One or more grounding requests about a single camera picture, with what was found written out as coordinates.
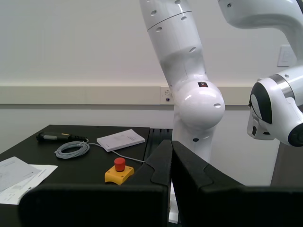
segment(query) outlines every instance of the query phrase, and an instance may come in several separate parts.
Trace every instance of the document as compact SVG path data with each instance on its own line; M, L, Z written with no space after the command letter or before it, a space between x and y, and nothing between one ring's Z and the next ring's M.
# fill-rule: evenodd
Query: document
M34 176L23 180L14 186L11 186L0 192L0 203L18 205L20 199L27 192L37 187L45 178L47 178L57 166L49 165L30 165L38 170Z
M139 143L144 143L145 139L130 129L110 136L98 138L97 142L104 148L104 150L110 152Z
M33 175L39 170L17 157L11 157L0 162L0 192Z

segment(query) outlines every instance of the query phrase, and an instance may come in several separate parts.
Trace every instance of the white robotic arm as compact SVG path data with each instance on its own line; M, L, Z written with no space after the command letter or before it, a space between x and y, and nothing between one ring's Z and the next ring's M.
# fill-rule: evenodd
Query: white robotic arm
M219 0L232 26L252 29L273 27L287 37L298 62L296 66L260 79L250 95L247 133L258 140L280 140L303 146L303 1Z
M209 162L225 106L208 80L202 44L187 0L140 0L153 47L175 101L173 140Z
M260 79L250 95L248 134L303 146L303 0L218 0L232 26L273 27L287 37L297 65ZM210 160L224 113L219 89L206 75L202 45L187 0L140 0L143 17L175 105L173 139Z

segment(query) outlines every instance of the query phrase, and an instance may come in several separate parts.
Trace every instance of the paper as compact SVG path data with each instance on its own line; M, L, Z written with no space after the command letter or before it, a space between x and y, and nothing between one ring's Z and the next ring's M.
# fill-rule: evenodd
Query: paper
M47 178L57 166L48 165L30 165L36 168L39 173L34 176L11 186L0 192L0 203L18 205L22 196L33 188L37 187L45 178Z
M105 136L97 139L100 144L107 152L126 148L139 143L144 143L145 139L139 136L132 129L116 133L110 136Z
M39 170L17 157L0 162L0 192L37 173Z
M178 224L179 210L177 205L177 199L175 195L174 185L171 182L170 187L170 204L169 204L169 222Z

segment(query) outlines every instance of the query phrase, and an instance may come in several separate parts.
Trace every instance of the gray cable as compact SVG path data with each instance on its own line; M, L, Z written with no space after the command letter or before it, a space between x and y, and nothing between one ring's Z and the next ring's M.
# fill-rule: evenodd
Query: gray cable
M55 151L55 154L58 158L63 158L63 159L69 159L69 158L84 155L89 151L88 142L89 140L87 140L87 142L73 141L73 142L65 143ZM63 153L63 151L66 149L76 148L76 147L79 147L79 150L69 153Z
M89 151L90 145L95 145L95 146L103 148L100 144L88 143L89 140L88 139L86 139L86 140L87 140L86 142L74 141L74 142L65 143L55 151L55 154L58 158L69 159L69 158L78 157L78 156L86 154ZM80 147L79 150L69 152L69 153L63 153L63 151L66 150L66 149L76 148L76 147ZM141 161L141 160L138 160L138 159L135 159L135 158L120 155L115 151L112 151L112 152L115 153L116 155L120 156L120 157L127 158L127 159L130 159L130 160L136 161L136 162L145 163L144 161Z

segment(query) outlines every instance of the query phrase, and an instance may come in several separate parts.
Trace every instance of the red button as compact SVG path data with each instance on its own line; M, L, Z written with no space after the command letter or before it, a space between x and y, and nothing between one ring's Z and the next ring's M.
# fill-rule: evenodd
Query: red button
M122 157L116 158L115 161L115 169L117 172L122 172L125 170L125 159Z

